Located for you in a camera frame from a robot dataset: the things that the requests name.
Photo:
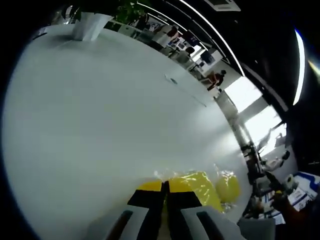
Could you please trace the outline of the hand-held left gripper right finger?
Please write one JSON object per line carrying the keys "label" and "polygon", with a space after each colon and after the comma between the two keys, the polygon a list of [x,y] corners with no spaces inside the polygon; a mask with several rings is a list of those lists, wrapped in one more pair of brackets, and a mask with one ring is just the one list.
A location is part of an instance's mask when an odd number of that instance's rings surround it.
{"label": "hand-held left gripper right finger", "polygon": [[240,240],[236,223],[209,205],[202,205],[195,192],[177,180],[166,182],[168,227],[173,240]]}

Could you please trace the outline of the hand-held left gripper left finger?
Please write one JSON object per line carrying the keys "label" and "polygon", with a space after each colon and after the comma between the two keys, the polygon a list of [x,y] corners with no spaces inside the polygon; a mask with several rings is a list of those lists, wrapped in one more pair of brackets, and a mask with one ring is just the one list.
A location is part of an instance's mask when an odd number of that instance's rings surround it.
{"label": "hand-held left gripper left finger", "polygon": [[93,221],[85,240],[156,240],[167,187],[162,181],[140,185],[128,202]]}

